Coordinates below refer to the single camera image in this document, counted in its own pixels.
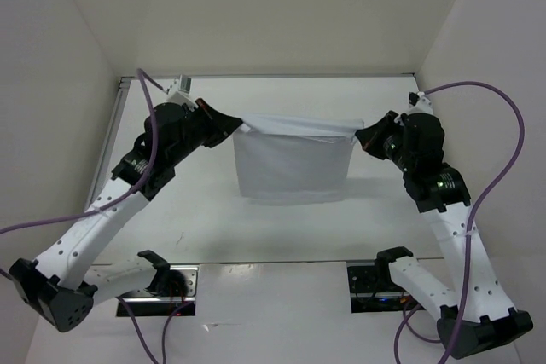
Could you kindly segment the white skirt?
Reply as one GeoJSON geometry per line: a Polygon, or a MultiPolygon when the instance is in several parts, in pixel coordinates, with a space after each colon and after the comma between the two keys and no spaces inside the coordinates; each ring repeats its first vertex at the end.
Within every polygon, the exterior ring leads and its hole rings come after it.
{"type": "Polygon", "coordinates": [[[233,134],[242,197],[261,205],[343,199],[361,119],[244,114],[233,134]]]}

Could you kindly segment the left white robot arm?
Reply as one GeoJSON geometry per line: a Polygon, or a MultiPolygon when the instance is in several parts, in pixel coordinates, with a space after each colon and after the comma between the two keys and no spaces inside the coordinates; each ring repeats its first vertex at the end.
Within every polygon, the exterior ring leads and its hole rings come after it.
{"type": "Polygon", "coordinates": [[[143,289],[157,296],[175,288],[186,296],[184,276],[153,251],[140,251],[131,260],[105,268],[93,263],[174,178],[180,162],[199,147],[216,147],[242,123],[241,118],[220,113],[202,99],[156,106],[144,122],[144,132],[91,204],[89,216],[80,217],[33,260],[20,258],[10,267],[22,300],[58,332],[69,332],[94,305],[127,292],[143,289]]]}

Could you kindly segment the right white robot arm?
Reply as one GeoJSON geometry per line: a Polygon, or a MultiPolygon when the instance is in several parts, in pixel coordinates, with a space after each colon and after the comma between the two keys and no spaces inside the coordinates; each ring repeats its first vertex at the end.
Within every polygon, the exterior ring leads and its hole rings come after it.
{"type": "Polygon", "coordinates": [[[444,130],[429,113],[389,112],[358,130],[363,151],[392,161],[404,188],[430,224],[454,288],[426,271],[407,248],[378,253],[374,279],[384,290],[402,287],[436,322],[447,356],[460,360],[492,350],[533,328],[502,289],[474,218],[476,206],[458,170],[444,162],[444,130]]]}

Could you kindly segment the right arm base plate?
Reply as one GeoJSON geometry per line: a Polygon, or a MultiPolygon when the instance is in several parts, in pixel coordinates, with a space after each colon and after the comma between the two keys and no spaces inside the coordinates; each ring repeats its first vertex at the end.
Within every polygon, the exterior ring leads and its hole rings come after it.
{"type": "Polygon", "coordinates": [[[381,281],[372,262],[348,263],[346,272],[353,314],[401,312],[416,306],[402,287],[381,281]]]}

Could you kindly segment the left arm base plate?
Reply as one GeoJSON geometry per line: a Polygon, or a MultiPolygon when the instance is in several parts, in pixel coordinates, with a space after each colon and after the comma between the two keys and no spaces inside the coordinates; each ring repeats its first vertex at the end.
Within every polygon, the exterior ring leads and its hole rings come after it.
{"type": "Polygon", "coordinates": [[[175,316],[194,316],[199,269],[198,265],[172,265],[171,281],[159,293],[143,288],[127,292],[121,298],[135,317],[167,318],[180,306],[175,316]]]}

